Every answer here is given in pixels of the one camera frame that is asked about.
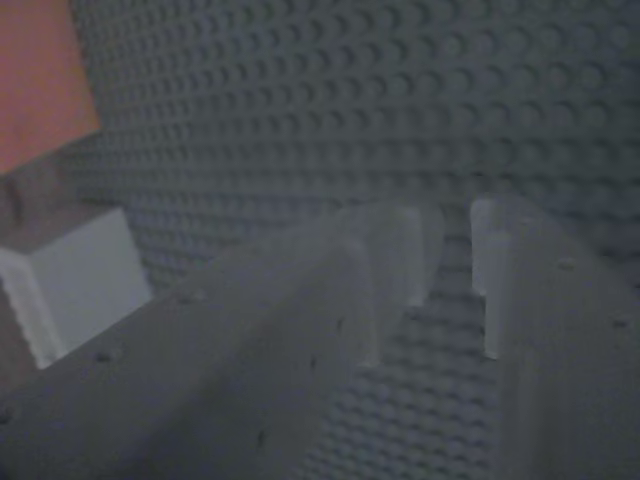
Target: gray lego brick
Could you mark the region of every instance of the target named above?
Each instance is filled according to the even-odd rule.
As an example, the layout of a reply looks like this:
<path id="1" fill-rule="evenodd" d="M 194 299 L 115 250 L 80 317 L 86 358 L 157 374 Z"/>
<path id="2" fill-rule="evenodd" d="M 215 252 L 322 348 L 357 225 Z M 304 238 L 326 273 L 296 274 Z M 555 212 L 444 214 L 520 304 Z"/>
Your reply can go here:
<path id="1" fill-rule="evenodd" d="M 426 192 L 445 262 L 297 478 L 488 478 L 468 201 L 515 191 L 640 286 L 635 0 L 73 2 L 104 131 L 66 152 L 162 289 L 237 242 Z"/>

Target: gray plastic piece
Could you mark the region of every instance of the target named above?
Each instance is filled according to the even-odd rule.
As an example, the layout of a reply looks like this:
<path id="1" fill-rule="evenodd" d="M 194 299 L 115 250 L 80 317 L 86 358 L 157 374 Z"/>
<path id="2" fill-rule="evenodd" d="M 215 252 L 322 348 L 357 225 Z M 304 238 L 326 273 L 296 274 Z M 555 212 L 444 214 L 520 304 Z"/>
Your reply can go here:
<path id="1" fill-rule="evenodd" d="M 0 468 L 284 478 L 332 390 L 423 306 L 443 235 L 434 207 L 379 204 L 232 249 L 7 399 Z"/>
<path id="2" fill-rule="evenodd" d="M 638 478 L 640 299 L 531 204 L 494 196 L 471 212 L 501 370 L 497 478 Z"/>
<path id="3" fill-rule="evenodd" d="M 343 205 L 444 205 L 429 306 L 335 401 L 296 478 L 490 478 L 478 194 L 517 192 L 640 285 L 637 0 L 72 4 L 103 131 L 64 165 L 83 198 L 124 206 L 158 291 Z"/>

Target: studded surface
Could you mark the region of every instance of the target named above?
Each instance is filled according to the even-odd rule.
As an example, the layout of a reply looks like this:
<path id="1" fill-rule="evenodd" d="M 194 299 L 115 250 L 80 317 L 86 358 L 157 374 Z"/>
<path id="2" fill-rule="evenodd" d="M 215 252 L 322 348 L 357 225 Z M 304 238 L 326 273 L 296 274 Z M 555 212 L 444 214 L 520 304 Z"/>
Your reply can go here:
<path id="1" fill-rule="evenodd" d="M 516 191 L 640 286 L 635 0 L 76 0 L 100 135 L 67 152 L 125 206 L 156 288 L 219 249 L 428 192 L 427 311 L 336 400 L 298 478 L 488 478 L 495 375 L 467 202 Z"/>

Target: white block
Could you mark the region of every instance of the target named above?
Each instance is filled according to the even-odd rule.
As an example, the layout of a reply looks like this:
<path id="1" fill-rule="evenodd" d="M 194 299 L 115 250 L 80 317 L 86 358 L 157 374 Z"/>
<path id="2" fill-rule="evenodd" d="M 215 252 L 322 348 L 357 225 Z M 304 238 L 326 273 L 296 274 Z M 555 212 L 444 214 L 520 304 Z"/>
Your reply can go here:
<path id="1" fill-rule="evenodd" d="M 0 276 L 40 368 L 151 298 L 117 208 L 73 205 L 0 240 Z"/>

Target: orange block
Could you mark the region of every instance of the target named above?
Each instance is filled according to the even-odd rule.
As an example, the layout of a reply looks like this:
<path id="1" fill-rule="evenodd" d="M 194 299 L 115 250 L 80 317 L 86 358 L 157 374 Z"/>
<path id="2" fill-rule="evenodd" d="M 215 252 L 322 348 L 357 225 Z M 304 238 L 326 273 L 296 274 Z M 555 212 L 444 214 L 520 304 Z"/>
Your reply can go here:
<path id="1" fill-rule="evenodd" d="M 68 0 L 0 1 L 0 173 L 99 127 Z"/>

